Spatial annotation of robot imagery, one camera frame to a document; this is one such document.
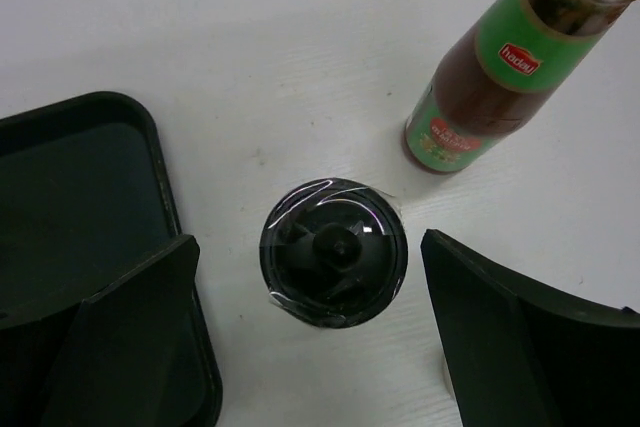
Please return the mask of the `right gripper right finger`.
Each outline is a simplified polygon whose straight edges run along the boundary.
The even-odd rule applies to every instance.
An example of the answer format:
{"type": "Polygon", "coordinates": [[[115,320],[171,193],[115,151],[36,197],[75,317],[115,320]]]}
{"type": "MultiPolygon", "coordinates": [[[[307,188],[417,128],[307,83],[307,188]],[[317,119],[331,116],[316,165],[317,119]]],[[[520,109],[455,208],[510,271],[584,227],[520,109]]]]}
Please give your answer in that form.
{"type": "Polygon", "coordinates": [[[438,230],[421,254],[464,425],[638,425],[638,312],[565,293],[438,230]]]}

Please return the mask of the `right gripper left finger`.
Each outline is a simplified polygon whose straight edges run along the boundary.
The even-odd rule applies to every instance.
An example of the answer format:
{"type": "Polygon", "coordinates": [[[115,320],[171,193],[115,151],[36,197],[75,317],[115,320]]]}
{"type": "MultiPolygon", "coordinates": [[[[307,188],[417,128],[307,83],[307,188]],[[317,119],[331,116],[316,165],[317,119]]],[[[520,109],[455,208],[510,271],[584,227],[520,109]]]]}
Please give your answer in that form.
{"type": "Polygon", "coordinates": [[[43,388],[42,426],[152,426],[200,249],[180,235],[84,299],[43,388]]]}

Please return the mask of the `white shaker black lid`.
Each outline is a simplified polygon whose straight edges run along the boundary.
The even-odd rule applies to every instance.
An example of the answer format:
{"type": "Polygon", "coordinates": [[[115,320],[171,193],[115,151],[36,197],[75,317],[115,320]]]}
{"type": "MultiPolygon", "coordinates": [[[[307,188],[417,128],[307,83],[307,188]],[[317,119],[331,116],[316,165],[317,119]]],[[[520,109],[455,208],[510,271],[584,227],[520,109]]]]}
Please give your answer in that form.
{"type": "Polygon", "coordinates": [[[321,329],[362,325],[395,299],[409,246],[391,196],[322,178],[288,192],[261,231],[259,263],[270,300],[321,329]]]}

